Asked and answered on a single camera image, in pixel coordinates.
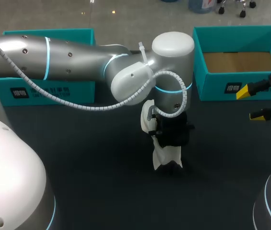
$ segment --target robotic arm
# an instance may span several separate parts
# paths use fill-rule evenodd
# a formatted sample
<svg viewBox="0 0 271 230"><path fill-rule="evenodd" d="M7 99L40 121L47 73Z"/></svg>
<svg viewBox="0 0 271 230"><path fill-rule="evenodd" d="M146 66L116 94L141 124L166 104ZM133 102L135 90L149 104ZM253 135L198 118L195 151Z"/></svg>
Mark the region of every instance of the robotic arm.
<svg viewBox="0 0 271 230"><path fill-rule="evenodd" d="M21 77L45 97L81 110L106 111L143 101L143 131L155 145L154 167L181 164L188 142L186 109L193 72L193 39L183 33L158 36L152 50L132 55L124 46L86 46L47 37L0 36L0 77ZM56 98L31 79L100 81L111 89L115 105L90 107ZM57 230L58 209L43 163L12 130L0 103L0 229Z"/></svg>

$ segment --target black table surface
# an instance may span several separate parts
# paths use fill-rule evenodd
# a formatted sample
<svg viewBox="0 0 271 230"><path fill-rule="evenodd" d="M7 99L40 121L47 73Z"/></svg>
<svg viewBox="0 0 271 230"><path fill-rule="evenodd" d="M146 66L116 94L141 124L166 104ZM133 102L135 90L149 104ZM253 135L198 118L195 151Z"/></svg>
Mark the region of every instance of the black table surface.
<svg viewBox="0 0 271 230"><path fill-rule="evenodd" d="M97 84L96 105L113 102ZM201 102L193 87L188 117L196 129L182 149L183 177L154 172L142 105L6 108L46 167L63 229L253 230L253 204L271 173L271 121L249 121L248 113L271 101Z"/></svg>

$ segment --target chair wheel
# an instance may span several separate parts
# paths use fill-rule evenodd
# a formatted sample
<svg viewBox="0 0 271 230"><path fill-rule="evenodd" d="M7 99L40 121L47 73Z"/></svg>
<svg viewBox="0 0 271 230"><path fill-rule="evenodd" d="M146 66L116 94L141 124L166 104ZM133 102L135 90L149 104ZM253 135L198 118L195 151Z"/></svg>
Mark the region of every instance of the chair wheel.
<svg viewBox="0 0 271 230"><path fill-rule="evenodd" d="M218 10L218 13L219 13L219 14L224 14L224 13L225 13L225 8L224 8L224 7L221 7L221 8Z"/></svg>
<svg viewBox="0 0 271 230"><path fill-rule="evenodd" d="M255 8L257 5L256 5L256 2L254 2L254 1L251 1L250 3L249 3L249 7L250 8Z"/></svg>
<svg viewBox="0 0 271 230"><path fill-rule="evenodd" d="M246 17L246 11L241 11L240 18L245 18L245 17Z"/></svg>

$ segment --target tiled floor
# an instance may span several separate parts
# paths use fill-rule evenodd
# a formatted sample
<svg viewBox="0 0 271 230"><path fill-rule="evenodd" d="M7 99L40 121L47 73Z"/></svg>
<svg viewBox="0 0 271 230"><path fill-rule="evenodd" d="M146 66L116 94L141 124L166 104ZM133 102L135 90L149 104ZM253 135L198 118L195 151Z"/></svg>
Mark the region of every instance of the tiled floor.
<svg viewBox="0 0 271 230"><path fill-rule="evenodd" d="M192 34L194 26L271 24L271 0L256 0L257 8L238 17L241 6L229 2L224 15L195 14L188 0L0 0L0 34L4 30L80 28L95 29L97 44L120 43L148 48L168 31Z"/></svg>

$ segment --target brown box bottom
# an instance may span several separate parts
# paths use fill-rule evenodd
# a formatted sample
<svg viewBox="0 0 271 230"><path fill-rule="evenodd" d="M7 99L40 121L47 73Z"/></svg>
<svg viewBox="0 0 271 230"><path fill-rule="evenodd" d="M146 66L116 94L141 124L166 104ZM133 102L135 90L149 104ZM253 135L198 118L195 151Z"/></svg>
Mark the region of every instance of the brown box bottom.
<svg viewBox="0 0 271 230"><path fill-rule="evenodd" d="M269 52L204 53L210 73L271 71Z"/></svg>

